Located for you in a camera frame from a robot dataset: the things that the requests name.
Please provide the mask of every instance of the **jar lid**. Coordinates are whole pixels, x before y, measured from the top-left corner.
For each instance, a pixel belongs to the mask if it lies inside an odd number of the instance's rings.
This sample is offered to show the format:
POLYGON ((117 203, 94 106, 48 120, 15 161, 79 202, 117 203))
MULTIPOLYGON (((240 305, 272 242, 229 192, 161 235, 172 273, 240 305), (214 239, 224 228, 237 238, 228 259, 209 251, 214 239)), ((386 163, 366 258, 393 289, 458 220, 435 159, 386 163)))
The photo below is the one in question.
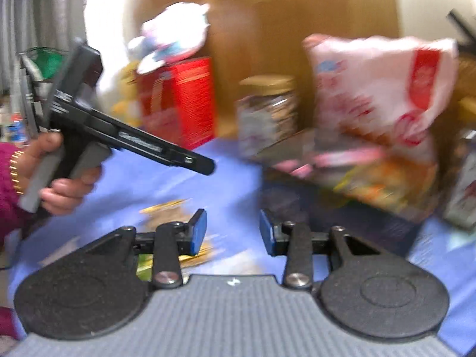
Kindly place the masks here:
POLYGON ((476 98, 466 97, 461 99, 458 104, 461 121, 476 123, 476 98))
POLYGON ((278 95, 294 90, 294 77, 287 75, 250 76, 240 83, 247 95, 278 95))

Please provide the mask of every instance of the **glass jar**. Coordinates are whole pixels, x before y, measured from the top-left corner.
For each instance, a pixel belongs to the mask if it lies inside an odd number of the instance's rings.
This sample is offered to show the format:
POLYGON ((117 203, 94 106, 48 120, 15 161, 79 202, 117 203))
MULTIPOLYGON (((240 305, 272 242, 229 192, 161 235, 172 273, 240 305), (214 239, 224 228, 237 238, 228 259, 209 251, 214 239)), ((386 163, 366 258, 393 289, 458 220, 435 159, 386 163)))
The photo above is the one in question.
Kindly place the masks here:
POLYGON ((251 76, 239 84, 245 95, 236 103, 243 156, 255 156, 296 133, 298 99, 292 76, 251 76))
POLYGON ((476 98, 459 102, 464 127, 453 151, 452 164, 444 178, 442 217, 464 229, 476 229, 476 98))

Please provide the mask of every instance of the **blue tablecloth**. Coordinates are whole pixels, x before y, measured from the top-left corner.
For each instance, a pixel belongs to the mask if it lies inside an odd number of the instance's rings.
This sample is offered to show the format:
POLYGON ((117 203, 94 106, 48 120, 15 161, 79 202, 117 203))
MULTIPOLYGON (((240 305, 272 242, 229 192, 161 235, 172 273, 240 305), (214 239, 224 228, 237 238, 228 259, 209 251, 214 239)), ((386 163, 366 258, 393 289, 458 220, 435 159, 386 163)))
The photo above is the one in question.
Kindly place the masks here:
MULTIPOLYGON (((208 234, 218 235, 226 257, 245 249, 264 273, 278 280, 283 258, 266 254, 258 230, 260 169, 237 157, 237 144, 214 140, 197 151, 213 158, 217 170, 211 176, 165 167, 141 156, 116 152, 104 164, 104 176, 96 190, 77 211, 56 217, 25 240, 11 270, 9 296, 20 282, 40 268, 39 262, 72 238, 81 247, 124 225, 140 226, 142 208, 186 198, 192 210, 208 212, 208 234)), ((451 307, 439 332, 441 339, 461 355, 476 344, 476 237, 456 233, 431 218, 410 259, 438 276, 451 295, 451 307)), ((327 275, 323 256, 315 256, 315 279, 327 275)))

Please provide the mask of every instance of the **dark box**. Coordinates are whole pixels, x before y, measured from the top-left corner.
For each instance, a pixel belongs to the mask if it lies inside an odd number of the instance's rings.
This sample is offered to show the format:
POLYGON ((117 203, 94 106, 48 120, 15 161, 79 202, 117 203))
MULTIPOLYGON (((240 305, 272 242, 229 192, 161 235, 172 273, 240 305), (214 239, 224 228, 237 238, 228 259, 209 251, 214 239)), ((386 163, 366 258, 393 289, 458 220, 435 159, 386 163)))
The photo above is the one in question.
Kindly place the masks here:
POLYGON ((407 256, 424 218, 409 220, 333 192, 310 178, 273 168, 283 160, 303 159, 315 147, 314 132, 301 132, 265 149, 257 160, 263 168, 261 207, 280 221, 305 222, 315 232, 343 226, 399 256, 407 256))

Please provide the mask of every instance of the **metal screw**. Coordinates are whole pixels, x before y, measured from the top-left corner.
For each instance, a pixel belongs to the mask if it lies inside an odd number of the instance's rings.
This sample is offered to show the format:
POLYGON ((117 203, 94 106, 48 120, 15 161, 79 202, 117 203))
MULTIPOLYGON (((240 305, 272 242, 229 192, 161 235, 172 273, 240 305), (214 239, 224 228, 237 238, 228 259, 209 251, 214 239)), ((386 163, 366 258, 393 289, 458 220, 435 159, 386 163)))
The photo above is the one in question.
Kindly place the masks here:
POLYGON ((309 283, 309 276, 295 272, 286 276, 286 284, 293 287, 303 287, 309 283))
POLYGON ((171 285, 179 280, 179 276, 173 271, 160 271, 155 274, 154 279, 163 285, 171 285))

